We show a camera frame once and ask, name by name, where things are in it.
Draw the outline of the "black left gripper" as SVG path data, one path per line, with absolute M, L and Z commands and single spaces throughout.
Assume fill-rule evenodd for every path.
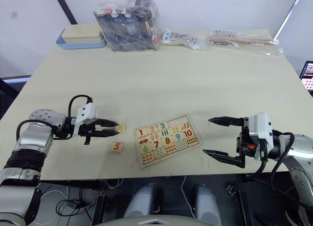
M 78 135 L 85 137 L 85 145 L 89 145 L 92 137 L 110 137 L 118 134 L 115 130 L 96 130 L 96 125 L 100 125 L 101 127 L 115 127 L 119 126 L 118 123 L 114 121 L 110 121 L 107 119 L 97 119 L 90 124 L 83 124 L 80 126 Z

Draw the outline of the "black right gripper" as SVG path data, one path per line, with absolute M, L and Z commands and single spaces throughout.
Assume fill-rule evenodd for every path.
M 249 118 L 245 117 L 243 118 L 243 124 L 242 124 L 242 118 L 233 118 L 228 116 L 222 116 L 222 117 L 214 117 L 208 119 L 208 122 L 220 125 L 220 126 L 240 126 L 242 127 L 242 130 L 240 132 L 240 135 L 237 137 L 237 153 L 239 154 L 236 157 L 229 156 L 228 153 L 216 151 L 216 150 L 207 150 L 203 149 L 202 151 L 212 157 L 213 159 L 234 165 L 240 168 L 245 168 L 245 157 L 255 157 L 258 145 L 254 143 L 252 138 L 249 135 Z

